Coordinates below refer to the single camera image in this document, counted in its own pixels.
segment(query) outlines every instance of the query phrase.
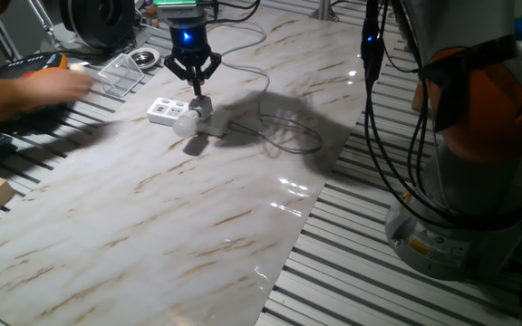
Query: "white marble sheet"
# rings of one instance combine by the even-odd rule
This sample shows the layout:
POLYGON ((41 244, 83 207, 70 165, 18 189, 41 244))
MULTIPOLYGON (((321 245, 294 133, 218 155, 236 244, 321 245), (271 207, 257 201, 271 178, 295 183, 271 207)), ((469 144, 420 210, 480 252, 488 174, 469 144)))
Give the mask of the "white marble sheet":
MULTIPOLYGON (((252 21, 267 40, 224 60, 267 69, 263 110, 318 129, 324 149, 291 155, 235 132, 179 140, 146 118, 157 97, 191 98, 191 88, 163 70, 0 223, 2 320, 255 323, 363 109, 364 87, 358 28, 266 8, 252 21)), ((257 37, 219 27, 209 43, 222 53, 257 37)), ((260 128, 255 98, 263 84, 220 67, 203 90, 260 128)), ((289 146, 311 145, 265 132, 289 146)))

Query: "metal grating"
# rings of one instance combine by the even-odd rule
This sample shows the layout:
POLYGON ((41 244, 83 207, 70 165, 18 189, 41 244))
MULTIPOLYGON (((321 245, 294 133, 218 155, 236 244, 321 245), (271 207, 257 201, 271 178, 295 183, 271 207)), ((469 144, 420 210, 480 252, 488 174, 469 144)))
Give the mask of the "metal grating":
MULTIPOLYGON (((143 45, 156 49, 160 54, 169 54, 172 43, 165 34, 144 30, 142 37, 148 37, 143 45)), ((91 65, 86 69, 90 73, 98 73, 103 65, 91 65)), ((144 86, 163 65, 157 63, 145 72, 145 76, 124 98, 105 94, 101 85, 95 85, 92 93, 85 101, 76 103, 72 108, 65 109, 59 115, 50 115, 43 120, 27 126, 41 132, 38 135, 14 136, 13 144, 18 150, 10 157, 0 161, 0 177, 4 177, 17 195, 0 209, 0 221, 13 209, 25 195, 45 179, 71 151, 77 149, 106 121, 113 112, 133 94, 144 86), (57 129, 49 130, 47 125, 58 125, 57 129)))
MULTIPOLYGON (((403 46, 398 42, 391 57, 413 68, 403 46)), ((416 84, 415 75, 387 64, 373 95, 378 131, 403 176, 417 121, 416 84)), ((428 146, 422 161, 431 155, 428 146)), ((396 179, 392 185, 401 189, 396 179)), ((370 158, 362 115, 256 325, 522 325, 521 275, 504 271, 491 285, 445 282, 400 260, 384 233, 391 202, 370 158)))

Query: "desk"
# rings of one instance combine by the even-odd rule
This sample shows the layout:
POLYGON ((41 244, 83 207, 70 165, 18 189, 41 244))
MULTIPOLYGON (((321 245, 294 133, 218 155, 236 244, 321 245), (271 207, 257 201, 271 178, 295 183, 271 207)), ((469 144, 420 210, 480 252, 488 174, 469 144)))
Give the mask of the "desk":
MULTIPOLYGON (((0 223, 0 318, 13 325, 253 325, 363 109, 360 30, 262 8, 267 31, 227 62, 265 68, 265 112, 319 130, 311 156, 231 132, 180 140, 150 124, 162 71, 0 223)), ((219 27, 217 52, 258 34, 219 27)), ((204 92, 253 124, 264 79, 220 67, 204 92)), ((288 138, 290 146, 307 146, 288 138)))

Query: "white power strip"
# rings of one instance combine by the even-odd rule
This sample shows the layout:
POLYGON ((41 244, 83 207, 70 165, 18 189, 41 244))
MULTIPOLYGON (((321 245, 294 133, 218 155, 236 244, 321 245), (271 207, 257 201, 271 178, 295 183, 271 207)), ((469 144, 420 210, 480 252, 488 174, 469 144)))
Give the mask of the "white power strip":
MULTIPOLYGON (((172 127, 188 110, 186 102, 157 98, 146 113, 150 122, 172 127)), ((208 119, 198 122, 196 131, 221 137, 227 133, 228 118, 227 110, 214 110, 208 119)))
POLYGON ((147 111, 149 121, 172 127, 180 115, 189 110, 189 104, 171 99, 158 98, 147 111))

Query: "black cable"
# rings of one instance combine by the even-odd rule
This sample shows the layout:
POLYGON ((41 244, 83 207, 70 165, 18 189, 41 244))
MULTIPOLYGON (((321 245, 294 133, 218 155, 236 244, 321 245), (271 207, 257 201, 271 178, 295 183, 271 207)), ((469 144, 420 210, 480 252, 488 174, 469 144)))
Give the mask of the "black cable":
POLYGON ((259 8, 259 5, 261 4, 261 0, 256 0, 254 2, 254 8, 253 8, 253 11, 251 11, 247 16, 245 16, 244 18, 241 18, 241 19, 218 19, 216 21, 208 21, 207 24, 210 24, 210 23, 243 23, 245 22, 247 19, 251 18, 251 16, 253 16, 253 14, 255 14, 255 12, 257 11, 257 9, 259 8))
POLYGON ((416 157, 416 179, 418 180, 418 188, 421 193, 425 196, 428 196, 426 193, 426 189, 424 189, 424 183, 422 182, 422 151, 424 150, 424 143, 426 141, 426 126, 428 123, 428 89, 426 87, 426 82, 422 82, 422 110, 420 112, 420 119, 422 119, 422 126, 420 132, 420 143, 418 146, 418 156, 416 157))
POLYGON ((353 1, 347 1, 347 0, 339 0, 339 1, 335 1, 333 2, 330 6, 334 6, 334 5, 338 5, 338 4, 354 4, 354 5, 357 5, 355 2, 353 1))
POLYGON ((388 54, 388 49, 386 49, 386 44, 384 45, 384 52, 386 53, 386 57, 388 58, 388 61, 390 61, 390 64, 394 68, 396 68, 397 71, 405 72, 405 73, 417 73, 418 72, 418 70, 419 70, 418 68, 417 69, 412 69, 412 70, 404 70, 403 68, 400 68, 399 66, 397 66, 396 63, 394 63, 394 61, 392 60, 392 58, 388 54))
POLYGON ((251 4, 251 5, 248 5, 248 6, 241 6, 241 5, 233 5, 233 4, 228 4, 228 3, 224 3, 224 2, 218 2, 219 5, 225 5, 225 6, 230 6, 230 7, 233 7, 233 8, 237 8, 237 9, 244 9, 244 10, 247 10, 247 9, 251 9, 255 6, 255 3, 251 4))

